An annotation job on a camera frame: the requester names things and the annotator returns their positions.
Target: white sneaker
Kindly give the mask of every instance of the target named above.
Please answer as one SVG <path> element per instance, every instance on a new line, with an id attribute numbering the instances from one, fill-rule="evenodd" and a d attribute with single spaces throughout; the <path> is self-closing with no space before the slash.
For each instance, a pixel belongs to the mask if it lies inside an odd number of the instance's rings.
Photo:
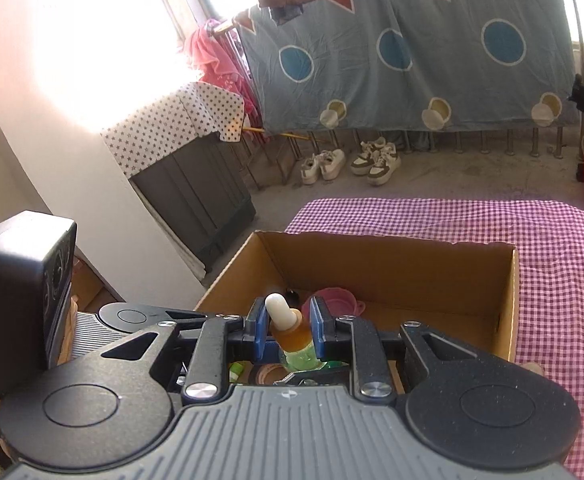
<path id="1" fill-rule="evenodd" d="M 374 152 L 382 150 L 385 144 L 385 137 L 379 137 L 374 142 L 361 142 L 361 152 L 349 165 L 352 173 L 355 175 L 367 175 L 376 160 Z"/>
<path id="2" fill-rule="evenodd" d="M 319 158 L 316 155 L 307 157 L 301 164 L 301 180 L 307 186 L 319 179 L 320 172 Z"/>
<path id="3" fill-rule="evenodd" d="M 367 181 L 372 184 L 372 186 L 381 186 L 390 180 L 392 173 L 394 173 L 394 170 L 400 165 L 401 159 L 399 158 L 399 154 L 396 153 L 396 146 L 393 142 L 388 142 L 383 149 L 378 152 L 376 162 L 367 174 Z"/>
<path id="4" fill-rule="evenodd" d="M 345 153 L 343 150 L 323 150 L 319 155 L 323 180 L 334 180 L 345 166 Z"/>

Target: drying rack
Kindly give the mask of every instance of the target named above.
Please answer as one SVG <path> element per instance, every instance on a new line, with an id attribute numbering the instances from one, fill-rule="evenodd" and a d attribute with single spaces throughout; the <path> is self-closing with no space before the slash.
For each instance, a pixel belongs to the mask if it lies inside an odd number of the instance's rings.
<path id="1" fill-rule="evenodd" d="M 578 36 L 579 36 L 579 53 L 580 53 L 580 61 L 581 61 L 580 69 L 581 69 L 581 75 L 582 75 L 582 82 L 584 83 L 584 40 L 583 40 L 583 32 L 582 32 L 582 28 L 581 28 L 581 17 L 579 15 L 579 7 L 577 5 L 577 1 L 572 0 L 572 3 L 574 4 L 574 10 L 575 10 L 575 14 L 576 14 L 576 25 L 577 25 L 577 32 L 578 32 Z M 241 75 L 245 78 L 245 81 L 249 82 L 249 85 L 251 86 L 253 94 L 254 94 L 254 96 L 256 96 L 257 93 L 256 93 L 254 81 L 251 78 L 251 76 L 249 75 L 249 72 L 245 66 L 246 62 L 245 62 L 243 56 L 240 55 L 238 49 L 236 48 L 235 40 L 232 38 L 232 36 L 230 34 L 230 31 L 232 29 L 236 28 L 236 26 L 237 26 L 237 22 L 234 19 L 226 20 L 226 21 L 220 23 L 219 25 L 217 25 L 216 27 L 212 28 L 208 32 L 214 38 L 219 38 L 221 36 L 225 36 L 229 40 L 229 44 L 231 45 L 231 47 L 233 49 L 233 53 L 235 54 L 236 58 L 242 61 Z M 266 133 L 265 130 L 262 130 L 259 128 L 245 128 L 245 130 L 263 133 L 263 134 Z M 357 143 L 357 146 L 358 146 L 358 145 L 360 145 L 360 142 L 361 142 L 358 131 L 356 129 L 354 129 L 352 131 L 353 131 L 355 142 Z M 401 133 L 403 136 L 403 142 L 404 142 L 404 147 L 405 147 L 404 153 L 411 153 L 412 148 L 411 148 L 411 144 L 409 142 L 408 132 L 402 130 Z M 487 139 L 486 132 L 479 131 L 478 134 L 481 137 L 480 152 L 483 154 L 490 153 L 490 148 L 488 146 L 488 139 Z M 261 189 L 261 186 L 258 183 L 258 181 L 256 180 L 256 178 L 254 177 L 254 175 L 252 174 L 252 172 L 249 168 L 249 165 L 252 163 L 254 158 L 260 153 L 260 150 L 264 151 L 265 155 L 267 156 L 268 161 L 271 164 L 276 164 L 278 166 L 278 169 L 279 169 L 280 174 L 281 174 L 281 182 L 283 184 L 286 184 L 288 179 L 289 179 L 290 174 L 292 173 L 292 170 L 294 169 L 296 162 L 303 158 L 302 150 L 300 149 L 300 147 L 298 145 L 298 141 L 303 140 L 303 141 L 311 142 L 312 151 L 316 154 L 318 154 L 321 151 L 321 149 L 319 147 L 319 143 L 325 142 L 323 140 L 317 139 L 314 132 L 312 132 L 312 131 L 308 132 L 307 136 L 302 136 L 302 135 L 292 134 L 292 133 L 285 133 L 285 134 L 278 134 L 278 135 L 286 137 L 287 144 L 281 144 L 281 146 L 279 147 L 279 149 L 274 157 L 272 157 L 265 149 L 265 142 L 261 142 L 259 140 L 257 148 L 253 149 L 249 145 L 249 143 L 245 140 L 245 136 L 241 136 L 242 137 L 241 143 L 242 143 L 243 147 L 245 148 L 246 152 L 249 154 L 248 160 L 246 162 L 241 161 L 241 165 L 243 168 L 245 168 L 248 171 L 249 175 L 254 180 L 254 183 L 256 184 L 258 189 Z M 435 134 L 435 132 L 428 132 L 428 136 L 429 136 L 429 151 L 431 153 L 438 152 L 437 135 Z M 579 135 L 579 153 L 578 153 L 578 161 L 579 162 L 583 161 L 583 148 L 582 148 L 583 136 L 584 136 L 584 114 L 581 113 L 581 126 L 580 126 L 580 135 Z M 336 131 L 329 130 L 329 138 L 330 138 L 331 144 L 333 144 L 336 148 L 340 147 L 340 143 L 339 143 L 339 139 L 337 137 Z M 463 149 L 461 132 L 454 132 L 454 139 L 455 139 L 455 143 L 456 143 L 454 151 L 456 153 L 463 153 L 464 149 Z M 532 140 L 532 145 L 531 145 L 531 150 L 530 150 L 530 156 L 539 157 L 540 153 L 538 150 L 538 141 L 539 141 L 539 129 L 538 128 L 532 129 L 531 140 Z M 288 169 L 283 167 L 283 163 L 280 160 L 280 157 L 283 154 L 284 149 L 286 147 L 289 147 L 289 149 L 291 150 L 291 152 L 294 156 L 294 163 Z M 514 130 L 513 129 L 507 129 L 507 131 L 506 131 L 505 154 L 506 155 L 515 155 Z M 555 158 L 563 158 L 563 127 L 562 126 L 557 126 L 557 128 L 556 128 L 556 142 L 555 142 L 555 147 L 553 150 L 553 156 Z"/>

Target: star-patterned cloth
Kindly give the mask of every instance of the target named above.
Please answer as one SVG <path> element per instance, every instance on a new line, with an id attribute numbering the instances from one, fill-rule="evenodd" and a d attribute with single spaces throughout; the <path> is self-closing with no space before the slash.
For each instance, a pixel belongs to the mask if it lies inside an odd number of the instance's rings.
<path id="1" fill-rule="evenodd" d="M 213 132 L 225 142 L 241 140 L 243 98 L 208 83 L 187 83 L 101 131 L 127 178 L 181 146 Z"/>

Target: dark gray cabinet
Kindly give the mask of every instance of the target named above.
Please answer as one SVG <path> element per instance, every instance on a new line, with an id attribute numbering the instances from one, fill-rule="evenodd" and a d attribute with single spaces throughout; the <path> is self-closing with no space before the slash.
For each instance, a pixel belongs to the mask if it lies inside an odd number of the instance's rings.
<path id="1" fill-rule="evenodd" d="M 200 137 L 131 180 L 209 270 L 255 215 L 230 146 Z"/>

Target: pink bowl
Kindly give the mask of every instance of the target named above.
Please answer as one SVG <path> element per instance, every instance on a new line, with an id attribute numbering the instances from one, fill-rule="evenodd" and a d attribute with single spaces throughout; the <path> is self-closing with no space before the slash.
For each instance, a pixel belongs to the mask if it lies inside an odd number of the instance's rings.
<path id="1" fill-rule="evenodd" d="M 332 316 L 360 316 L 365 310 L 365 303 L 357 301 L 350 291 L 345 288 L 331 286 L 317 290 L 313 296 L 322 296 Z M 310 298 L 301 307 L 301 313 L 307 320 L 310 319 Z"/>

